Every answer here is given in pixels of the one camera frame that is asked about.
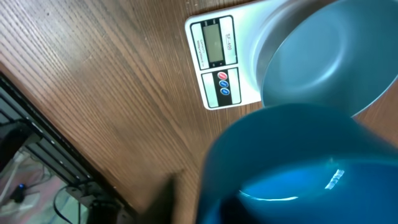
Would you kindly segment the blue plastic measuring scoop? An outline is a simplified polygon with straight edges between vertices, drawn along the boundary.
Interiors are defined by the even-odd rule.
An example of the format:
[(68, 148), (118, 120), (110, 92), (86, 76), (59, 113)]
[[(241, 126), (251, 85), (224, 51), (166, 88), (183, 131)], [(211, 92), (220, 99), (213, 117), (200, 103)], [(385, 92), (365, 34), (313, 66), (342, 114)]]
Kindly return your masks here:
[(204, 161), (197, 223), (396, 223), (397, 148), (313, 105), (253, 112)]

